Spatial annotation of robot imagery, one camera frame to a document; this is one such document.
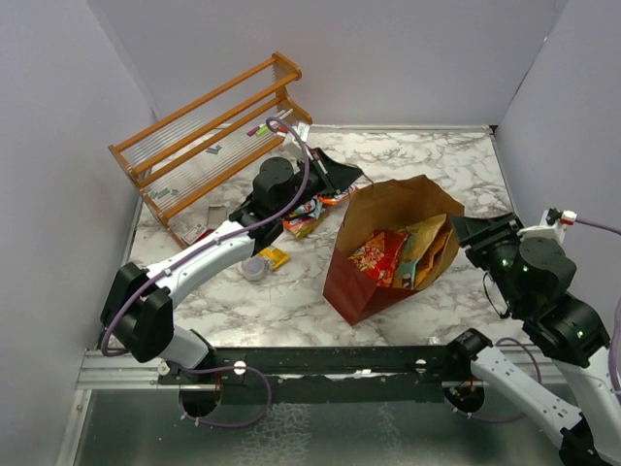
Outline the red brown paper bag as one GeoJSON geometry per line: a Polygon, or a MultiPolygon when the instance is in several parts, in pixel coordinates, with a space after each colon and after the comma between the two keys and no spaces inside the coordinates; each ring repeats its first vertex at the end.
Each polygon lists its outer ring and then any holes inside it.
{"type": "Polygon", "coordinates": [[[355,191],[323,295],[354,325],[428,288],[458,252],[450,218],[465,206],[424,175],[355,191]]]}

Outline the small grey open box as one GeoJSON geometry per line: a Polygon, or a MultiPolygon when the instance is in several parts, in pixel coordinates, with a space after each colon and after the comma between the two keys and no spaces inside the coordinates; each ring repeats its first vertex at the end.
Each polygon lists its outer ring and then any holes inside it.
{"type": "Polygon", "coordinates": [[[210,230],[217,229],[228,217],[228,211],[225,206],[209,206],[207,215],[207,228],[210,230]]]}

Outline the yellow snack bar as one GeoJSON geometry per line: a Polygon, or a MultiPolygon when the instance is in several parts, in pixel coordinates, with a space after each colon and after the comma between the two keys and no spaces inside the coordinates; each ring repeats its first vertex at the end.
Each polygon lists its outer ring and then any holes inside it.
{"type": "Polygon", "coordinates": [[[290,256],[278,248],[265,248],[259,252],[259,255],[269,263],[272,271],[279,269],[290,261],[290,256]]]}

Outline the black mounting rail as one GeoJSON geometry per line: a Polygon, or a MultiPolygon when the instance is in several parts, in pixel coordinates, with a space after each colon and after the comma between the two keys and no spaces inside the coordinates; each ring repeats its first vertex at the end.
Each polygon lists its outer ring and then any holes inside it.
{"type": "Polygon", "coordinates": [[[440,402],[491,341],[469,329],[445,346],[219,348],[205,374],[176,364],[158,378],[183,400],[229,405],[440,402]]]}

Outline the red rice cracker bag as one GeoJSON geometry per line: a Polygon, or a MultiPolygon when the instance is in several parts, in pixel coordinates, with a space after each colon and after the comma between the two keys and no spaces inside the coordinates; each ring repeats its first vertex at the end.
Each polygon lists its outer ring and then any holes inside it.
{"type": "Polygon", "coordinates": [[[348,259],[374,284],[390,287],[408,238],[406,230],[375,231],[348,259]]]}

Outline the small red white box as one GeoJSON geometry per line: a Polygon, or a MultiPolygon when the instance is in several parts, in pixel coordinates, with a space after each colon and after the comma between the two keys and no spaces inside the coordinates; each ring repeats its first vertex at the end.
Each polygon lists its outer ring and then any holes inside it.
{"type": "Polygon", "coordinates": [[[207,231],[207,227],[201,223],[197,223],[190,227],[182,236],[181,239],[188,246],[198,241],[204,233],[207,231]]]}

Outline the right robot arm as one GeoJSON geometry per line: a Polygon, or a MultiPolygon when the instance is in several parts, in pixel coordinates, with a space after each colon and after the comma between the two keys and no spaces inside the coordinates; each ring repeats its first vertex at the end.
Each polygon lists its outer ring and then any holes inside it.
{"type": "Polygon", "coordinates": [[[511,363],[480,332],[469,329],[448,346],[447,372],[472,375],[495,387],[535,422],[566,465],[620,462],[620,332],[569,292],[577,267],[563,249],[577,213],[549,209],[526,227],[513,213],[491,218],[453,216],[459,246],[499,289],[507,317],[519,320],[531,342],[572,391],[569,404],[511,363]]]}

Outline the orange fruit candy bag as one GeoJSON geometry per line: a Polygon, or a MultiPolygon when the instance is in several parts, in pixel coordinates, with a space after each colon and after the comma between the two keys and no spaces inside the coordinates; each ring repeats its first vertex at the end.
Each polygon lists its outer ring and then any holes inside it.
{"type": "Polygon", "coordinates": [[[319,218],[300,216],[285,220],[282,224],[284,229],[289,232],[296,241],[300,241],[313,232],[327,216],[327,212],[322,213],[319,218]]]}

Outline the orange wooden rack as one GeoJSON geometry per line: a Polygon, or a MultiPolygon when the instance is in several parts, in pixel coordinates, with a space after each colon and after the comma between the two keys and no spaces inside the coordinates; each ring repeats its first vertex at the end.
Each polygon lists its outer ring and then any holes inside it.
{"type": "Polygon", "coordinates": [[[242,72],[109,151],[145,206],[181,248],[180,216],[210,191],[282,145],[279,126],[260,137],[246,132],[269,117],[294,126],[310,114],[288,93],[302,77],[280,52],[242,72]]]}

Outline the teal Fox's candy bag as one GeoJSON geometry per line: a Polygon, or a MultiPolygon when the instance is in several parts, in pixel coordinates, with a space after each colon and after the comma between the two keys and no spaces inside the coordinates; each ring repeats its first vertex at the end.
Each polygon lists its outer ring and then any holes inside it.
{"type": "Polygon", "coordinates": [[[316,198],[311,198],[305,204],[297,207],[291,213],[287,215],[288,220],[293,220],[299,217],[311,217],[311,218],[319,218],[323,212],[323,204],[316,198]]]}

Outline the small clear plastic cup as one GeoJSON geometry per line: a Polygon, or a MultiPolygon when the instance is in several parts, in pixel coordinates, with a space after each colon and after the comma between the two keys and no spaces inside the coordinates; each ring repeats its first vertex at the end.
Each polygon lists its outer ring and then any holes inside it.
{"type": "Polygon", "coordinates": [[[261,256],[253,256],[240,264],[240,271],[247,281],[259,282],[266,275],[266,262],[261,256]]]}

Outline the beige snack packet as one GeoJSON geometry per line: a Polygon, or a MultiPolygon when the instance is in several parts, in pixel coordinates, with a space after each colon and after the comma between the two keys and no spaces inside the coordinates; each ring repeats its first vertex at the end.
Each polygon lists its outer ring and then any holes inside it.
{"type": "Polygon", "coordinates": [[[409,226],[406,232],[391,286],[414,291],[431,275],[437,256],[446,245],[447,215],[429,217],[409,226]]]}

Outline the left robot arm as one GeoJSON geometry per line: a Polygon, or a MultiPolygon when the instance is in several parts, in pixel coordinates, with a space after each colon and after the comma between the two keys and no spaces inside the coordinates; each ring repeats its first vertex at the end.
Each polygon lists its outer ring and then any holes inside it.
{"type": "Polygon", "coordinates": [[[197,332],[175,325],[175,308],[221,271],[270,246],[287,215],[315,196],[345,192],[362,175],[320,149],[304,149],[296,164],[280,156],[265,160],[251,193],[213,233],[146,268],[129,262],[116,272],[101,314],[101,352],[129,353],[141,363],[159,357],[179,365],[190,381],[207,381],[212,348],[197,332]]]}

